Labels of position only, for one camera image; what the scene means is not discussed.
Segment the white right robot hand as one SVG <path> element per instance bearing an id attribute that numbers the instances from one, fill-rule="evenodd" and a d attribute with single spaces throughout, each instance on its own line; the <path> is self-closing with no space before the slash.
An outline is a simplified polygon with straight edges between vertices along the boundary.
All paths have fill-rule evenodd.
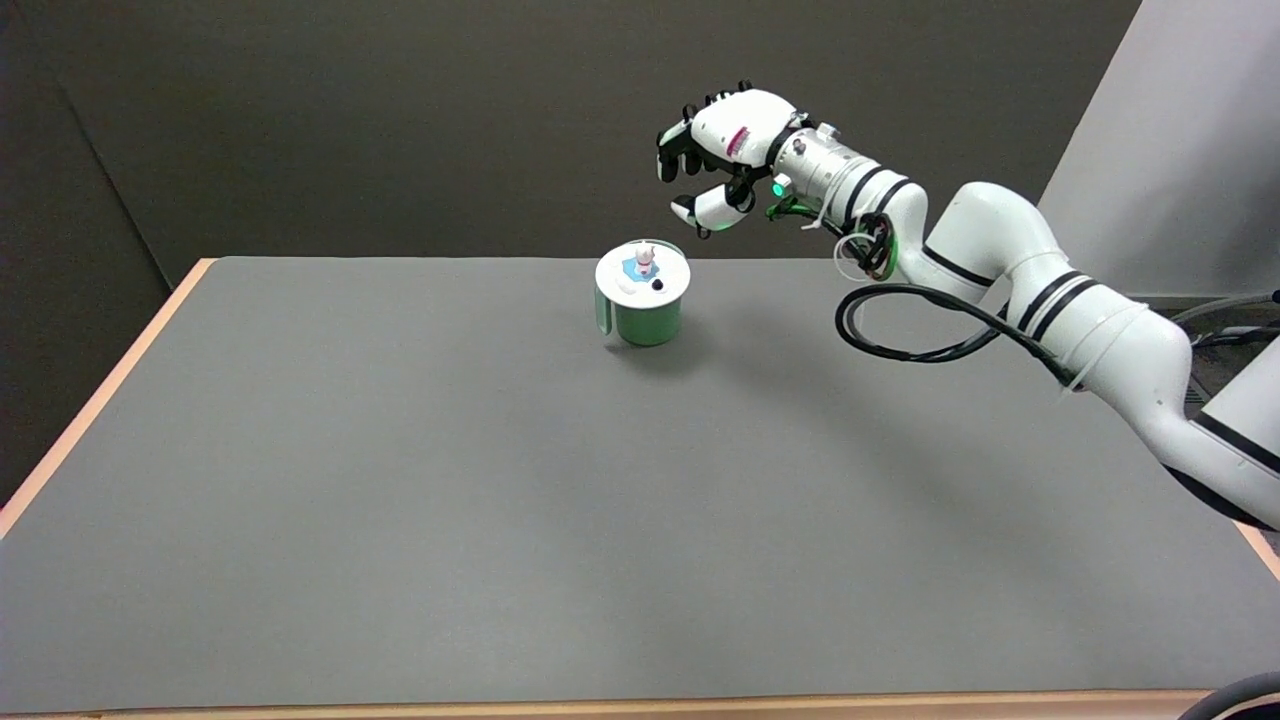
<path id="1" fill-rule="evenodd" d="M 685 105 L 681 120 L 657 137 L 659 179 L 672 183 L 703 170 L 728 179 L 698 196 L 680 195 L 669 204 L 672 213 L 701 238 L 736 225 L 755 208 L 755 184 L 774 174 L 783 143 L 812 127 L 805 111 L 746 81 L 707 95 L 700 106 Z"/>

